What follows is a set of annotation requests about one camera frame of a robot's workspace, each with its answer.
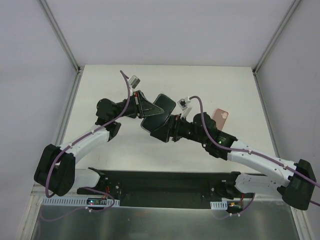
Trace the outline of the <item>black phone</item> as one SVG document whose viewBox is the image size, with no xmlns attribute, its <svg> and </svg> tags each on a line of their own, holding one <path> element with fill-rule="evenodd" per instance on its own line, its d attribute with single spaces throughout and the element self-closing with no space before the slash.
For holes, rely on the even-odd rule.
<svg viewBox="0 0 320 240">
<path fill-rule="evenodd" d="M 176 102 L 163 93 L 157 96 L 153 104 L 156 106 L 155 113 L 145 117 L 140 124 L 148 133 L 164 125 L 176 107 Z"/>
</svg>

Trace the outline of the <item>pink phone case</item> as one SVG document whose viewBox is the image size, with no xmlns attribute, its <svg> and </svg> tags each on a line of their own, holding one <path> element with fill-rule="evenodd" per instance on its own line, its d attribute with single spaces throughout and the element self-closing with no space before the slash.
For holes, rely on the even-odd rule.
<svg viewBox="0 0 320 240">
<path fill-rule="evenodd" d="M 220 108 L 216 108 L 216 110 L 214 111 L 213 115 L 212 115 L 212 119 L 215 121 L 216 123 L 216 128 L 218 130 L 222 130 L 226 120 L 229 116 L 229 113 L 223 109 Z"/>
</svg>

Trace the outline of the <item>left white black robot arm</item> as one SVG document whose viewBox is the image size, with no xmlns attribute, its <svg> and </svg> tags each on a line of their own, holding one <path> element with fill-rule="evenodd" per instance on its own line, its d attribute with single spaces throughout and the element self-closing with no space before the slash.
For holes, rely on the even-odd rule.
<svg viewBox="0 0 320 240">
<path fill-rule="evenodd" d="M 97 121 L 82 136 L 59 146 L 47 145 L 35 170 L 34 181 L 45 188 L 47 197 L 64 196 L 71 189 L 89 188 L 99 195 L 105 191 L 102 174 L 94 169 L 77 169 L 77 163 L 97 147 L 110 142 L 119 132 L 118 118 L 143 119 L 160 115 L 164 110 L 149 102 L 137 90 L 127 99 L 115 103 L 103 98 L 96 105 Z"/>
</svg>

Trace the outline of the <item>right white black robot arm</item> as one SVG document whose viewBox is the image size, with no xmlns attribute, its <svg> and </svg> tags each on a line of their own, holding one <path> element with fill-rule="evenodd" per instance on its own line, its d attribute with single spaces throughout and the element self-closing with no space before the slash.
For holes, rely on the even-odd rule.
<svg viewBox="0 0 320 240">
<path fill-rule="evenodd" d="M 191 122 L 181 115 L 154 115 L 143 120 L 141 126 L 164 143 L 188 139 L 200 143 L 215 158 L 247 166 L 258 175 L 240 173 L 225 184 L 230 197 L 241 193 L 281 196 L 293 208 L 306 211 L 311 203 L 316 177 L 311 164 L 270 156 L 249 147 L 236 137 L 218 130 L 206 113 L 198 113 Z"/>
</svg>

